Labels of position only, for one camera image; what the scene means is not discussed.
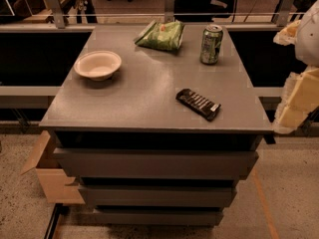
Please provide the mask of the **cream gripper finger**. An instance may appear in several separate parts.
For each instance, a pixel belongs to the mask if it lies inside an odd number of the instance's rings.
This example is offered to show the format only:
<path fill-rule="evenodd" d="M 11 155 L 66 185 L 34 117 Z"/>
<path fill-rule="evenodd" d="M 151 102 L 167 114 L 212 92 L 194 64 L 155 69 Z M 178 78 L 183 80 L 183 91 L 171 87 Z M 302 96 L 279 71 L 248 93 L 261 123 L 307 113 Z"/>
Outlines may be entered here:
<path fill-rule="evenodd" d="M 285 28 L 276 33 L 273 42 L 278 45 L 294 45 L 296 40 L 296 33 L 301 21 L 296 20 L 288 24 Z"/>
<path fill-rule="evenodd" d="M 319 68 L 308 66 L 301 74 L 291 73 L 286 79 L 281 103 L 272 124 L 276 133 L 288 134 L 301 126 L 319 107 Z"/>

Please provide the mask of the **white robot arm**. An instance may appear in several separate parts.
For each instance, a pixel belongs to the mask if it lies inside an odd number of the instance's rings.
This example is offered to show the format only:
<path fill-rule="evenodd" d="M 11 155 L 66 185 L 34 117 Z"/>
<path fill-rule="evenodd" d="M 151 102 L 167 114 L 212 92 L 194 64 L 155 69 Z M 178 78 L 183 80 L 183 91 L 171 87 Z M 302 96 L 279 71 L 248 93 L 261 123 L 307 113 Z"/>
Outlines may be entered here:
<path fill-rule="evenodd" d="M 306 65 L 302 73 L 291 73 L 286 79 L 275 112 L 273 130 L 288 134 L 319 107 L 319 0 L 301 20 L 278 32 L 273 42 L 283 46 L 292 44 L 296 59 Z"/>

